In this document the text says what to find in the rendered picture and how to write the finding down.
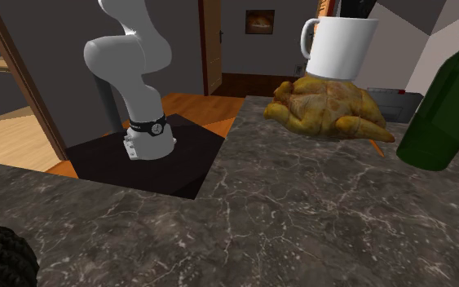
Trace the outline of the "black robot stand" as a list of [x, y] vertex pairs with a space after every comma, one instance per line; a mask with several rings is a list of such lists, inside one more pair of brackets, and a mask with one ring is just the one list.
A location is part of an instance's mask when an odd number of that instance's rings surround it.
[[178, 114], [169, 115], [167, 121], [177, 143], [161, 159], [131, 160], [122, 132], [72, 146], [66, 154], [80, 179], [193, 199], [224, 137]]

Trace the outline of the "roast chicken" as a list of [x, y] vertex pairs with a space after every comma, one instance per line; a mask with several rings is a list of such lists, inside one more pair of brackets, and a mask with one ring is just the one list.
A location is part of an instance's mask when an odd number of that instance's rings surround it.
[[282, 82], [263, 116], [299, 135], [395, 141], [386, 130], [386, 120], [377, 103], [352, 82], [309, 76], [295, 82]]

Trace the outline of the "brown wooden door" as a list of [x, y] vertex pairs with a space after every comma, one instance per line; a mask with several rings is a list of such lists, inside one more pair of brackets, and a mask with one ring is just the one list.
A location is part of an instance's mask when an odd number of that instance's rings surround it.
[[222, 84], [221, 0], [198, 0], [204, 95]]

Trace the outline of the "white mug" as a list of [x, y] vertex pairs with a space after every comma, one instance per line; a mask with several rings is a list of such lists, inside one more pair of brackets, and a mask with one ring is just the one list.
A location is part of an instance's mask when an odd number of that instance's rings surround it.
[[377, 29], [377, 19], [321, 16], [305, 22], [300, 49], [306, 74], [336, 81], [357, 78]]

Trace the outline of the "orange pencil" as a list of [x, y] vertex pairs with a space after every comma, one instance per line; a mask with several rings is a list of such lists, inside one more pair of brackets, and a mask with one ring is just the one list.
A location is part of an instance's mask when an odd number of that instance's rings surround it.
[[369, 142], [373, 145], [373, 147], [375, 148], [375, 150], [381, 157], [385, 157], [383, 151], [380, 149], [380, 147], [377, 145], [377, 143], [374, 140], [370, 139]]

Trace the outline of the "grey box appliance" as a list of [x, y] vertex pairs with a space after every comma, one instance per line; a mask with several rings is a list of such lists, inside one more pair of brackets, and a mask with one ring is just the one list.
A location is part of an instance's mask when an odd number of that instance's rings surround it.
[[408, 124], [424, 99], [420, 93], [398, 89], [368, 88], [367, 92], [387, 122]]

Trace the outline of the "green glass bottle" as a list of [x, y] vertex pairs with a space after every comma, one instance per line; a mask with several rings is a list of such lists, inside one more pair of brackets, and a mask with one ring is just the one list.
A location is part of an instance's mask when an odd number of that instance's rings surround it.
[[403, 162], [423, 170], [448, 167], [459, 151], [459, 51], [439, 68], [396, 149]]

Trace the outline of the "framed wall picture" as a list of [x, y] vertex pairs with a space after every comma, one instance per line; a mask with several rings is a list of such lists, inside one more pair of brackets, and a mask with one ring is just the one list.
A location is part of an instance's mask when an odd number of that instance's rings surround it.
[[245, 12], [246, 34], [273, 34], [274, 10], [247, 10]]

